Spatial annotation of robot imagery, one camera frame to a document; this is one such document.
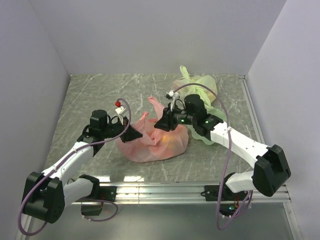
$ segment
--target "gray marble surface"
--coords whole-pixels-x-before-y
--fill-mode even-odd
[[[169,100],[164,94],[180,74],[89,74],[73,75],[64,100],[55,134],[52,140],[46,168],[69,151],[83,128],[89,124],[91,112],[104,109],[115,114],[115,101],[125,98],[132,109],[132,120],[137,121],[144,111],[155,117],[149,96],[155,96],[162,104]],[[229,112],[233,128],[257,140],[253,122],[238,75],[213,75],[218,95]],[[221,109],[216,100],[213,106]],[[96,176],[100,181],[112,182],[176,182],[219,181],[226,161],[227,149],[218,145],[206,145],[189,136],[184,154],[163,161],[135,163],[125,159],[114,142],[106,143],[100,152],[85,163],[75,174]],[[242,173],[251,170],[240,157],[232,154],[227,172]]]

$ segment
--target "wall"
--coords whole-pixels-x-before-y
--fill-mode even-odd
[[[287,186],[302,233],[320,239],[320,1],[288,0],[249,74],[268,144],[286,152]]]
[[[247,74],[286,0],[29,0],[71,74]]]
[[[27,0],[0,0],[1,239],[17,233],[26,177],[43,168],[69,75]]]

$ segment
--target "pink plastic bag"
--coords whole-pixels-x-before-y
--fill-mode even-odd
[[[155,123],[162,117],[165,107],[153,96],[148,100],[155,109],[157,119],[147,119],[149,113],[145,111],[142,117],[132,124],[143,137],[126,143],[118,138],[116,140],[118,149],[127,159],[138,163],[165,160],[184,153],[189,141],[188,129],[183,125],[178,125],[170,132],[154,128]]]

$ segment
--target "tabletop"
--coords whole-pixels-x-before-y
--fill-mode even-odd
[[[253,140],[257,140],[254,124],[243,91],[242,81],[235,74],[211,74],[218,96],[228,110],[230,125]],[[165,93],[171,90],[180,74],[81,74],[72,75],[45,163],[48,168],[65,155],[89,124],[92,111],[103,109],[115,115],[115,101],[124,98],[132,110],[132,122],[144,111],[156,117],[149,96],[163,105],[169,100]],[[215,100],[213,106],[221,109]],[[101,182],[182,182],[219,181],[227,157],[227,149],[217,143],[206,145],[189,134],[185,153],[167,160],[136,163],[126,159],[118,150],[116,141],[102,149],[75,173],[98,177]],[[232,154],[227,173],[252,170],[239,156]]]

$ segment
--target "plastic bag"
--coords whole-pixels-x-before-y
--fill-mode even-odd
[[[189,84],[189,83],[198,83],[198,84],[205,85],[206,87],[211,89],[215,94],[218,94],[216,81],[212,76],[210,76],[210,75],[205,75],[205,76],[196,75],[196,76],[190,77],[185,66],[180,66],[180,71],[182,74],[182,78],[179,80],[175,80],[173,82],[172,89],[177,89],[178,87],[185,85],[185,84]],[[200,96],[200,98],[203,100],[204,107],[207,110],[208,114],[215,115],[218,118],[221,118],[222,120],[227,121],[227,117],[224,112],[211,106],[212,102],[216,99],[216,97],[211,92],[209,92],[207,89],[205,89],[201,86],[191,85],[191,86],[186,86],[186,87],[180,89],[178,92],[179,92],[179,95],[182,100],[184,100],[184,98],[187,95],[198,94]],[[194,128],[192,126],[187,125],[187,127],[191,130],[191,135],[194,139],[202,140],[207,145],[211,145],[214,143],[213,141],[209,141],[205,137],[200,136],[198,133],[196,133],[196,131],[194,130]]]
[[[157,119],[147,119],[149,113],[145,111],[142,117],[131,125],[142,133],[143,137],[126,143],[118,138],[116,140],[118,149],[127,159],[138,163],[165,160],[184,153],[189,141],[188,129],[183,125],[178,125],[170,132],[154,128],[155,123],[162,117],[165,107],[153,96],[148,100],[155,109]]]

